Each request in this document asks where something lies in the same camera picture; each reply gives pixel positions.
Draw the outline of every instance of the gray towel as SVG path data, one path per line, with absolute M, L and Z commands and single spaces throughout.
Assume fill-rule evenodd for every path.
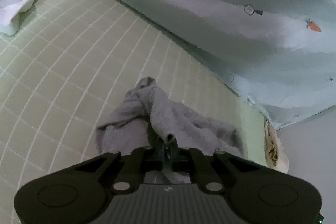
M 149 123 L 156 136 L 148 134 Z M 179 147 L 198 148 L 205 155 L 219 149 L 243 157 L 241 136 L 232 125 L 202 117 L 171 101 L 150 77 L 141 79 L 127 92 L 109 122 L 97 129 L 96 143 L 100 154 L 119 150 L 128 155 L 138 147 L 154 146 L 157 137 L 167 143 L 170 134 L 175 136 Z

